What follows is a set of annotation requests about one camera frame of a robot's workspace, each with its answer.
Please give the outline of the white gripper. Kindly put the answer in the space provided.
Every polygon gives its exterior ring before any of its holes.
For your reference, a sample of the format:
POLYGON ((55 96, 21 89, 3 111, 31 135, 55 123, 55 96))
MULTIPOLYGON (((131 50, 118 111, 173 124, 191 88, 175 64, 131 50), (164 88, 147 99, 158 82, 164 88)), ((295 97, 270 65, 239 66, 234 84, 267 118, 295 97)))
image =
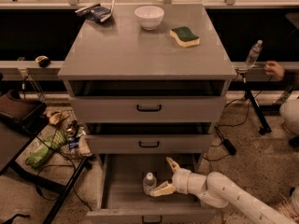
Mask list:
POLYGON ((200 195, 206 191, 206 176, 193 173, 190 170, 180 168, 172 158, 167 157, 172 172, 172 183, 163 182, 160 186, 153 189, 149 195, 160 197, 173 194, 175 191, 182 194, 200 195))

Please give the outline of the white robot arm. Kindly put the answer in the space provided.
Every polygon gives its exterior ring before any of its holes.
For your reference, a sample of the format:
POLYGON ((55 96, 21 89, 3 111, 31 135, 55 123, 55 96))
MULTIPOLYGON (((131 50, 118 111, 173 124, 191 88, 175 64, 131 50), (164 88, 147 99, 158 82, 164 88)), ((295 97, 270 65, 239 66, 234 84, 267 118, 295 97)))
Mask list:
POLYGON ((254 224, 296 224, 279 211, 244 191, 226 175, 219 172, 200 175, 181 168, 170 157, 166 160, 173 172, 171 182, 165 181, 153 189, 149 193, 152 197, 170 195, 174 192, 191 194, 216 208, 224 208, 231 204, 254 224))

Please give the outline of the person's hand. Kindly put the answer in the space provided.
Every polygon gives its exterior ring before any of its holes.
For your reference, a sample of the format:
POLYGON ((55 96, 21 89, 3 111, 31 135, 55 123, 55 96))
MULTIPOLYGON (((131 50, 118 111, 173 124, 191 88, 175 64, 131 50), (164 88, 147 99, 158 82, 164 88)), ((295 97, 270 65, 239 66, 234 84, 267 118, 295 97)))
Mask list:
POLYGON ((264 71, 268 76, 273 76, 279 81, 283 80, 285 74, 285 69, 276 61, 267 61, 264 71))

